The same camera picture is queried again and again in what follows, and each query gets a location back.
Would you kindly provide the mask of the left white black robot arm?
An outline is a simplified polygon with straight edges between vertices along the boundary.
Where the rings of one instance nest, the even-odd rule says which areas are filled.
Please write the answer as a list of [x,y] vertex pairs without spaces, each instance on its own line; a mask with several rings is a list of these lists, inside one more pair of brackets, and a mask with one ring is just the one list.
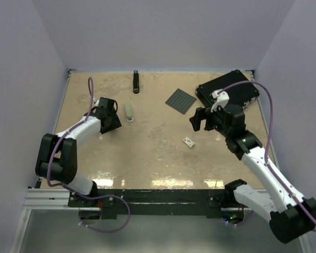
[[77,148],[91,136],[120,128],[118,103],[99,98],[87,113],[69,129],[58,134],[45,134],[40,143],[35,173],[50,187],[62,186],[80,196],[87,207],[98,202],[97,184],[78,173]]

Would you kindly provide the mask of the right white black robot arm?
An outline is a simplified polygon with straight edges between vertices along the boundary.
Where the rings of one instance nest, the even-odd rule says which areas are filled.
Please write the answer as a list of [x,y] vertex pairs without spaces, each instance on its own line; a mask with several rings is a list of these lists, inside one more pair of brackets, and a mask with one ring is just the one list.
[[276,239],[287,244],[316,227],[316,200],[306,198],[281,173],[266,154],[260,140],[246,129],[245,114],[239,105],[228,104],[216,111],[197,108],[190,122],[199,131],[216,130],[227,148],[258,178],[269,194],[264,197],[243,180],[225,185],[224,201],[230,207],[242,204],[262,217]]

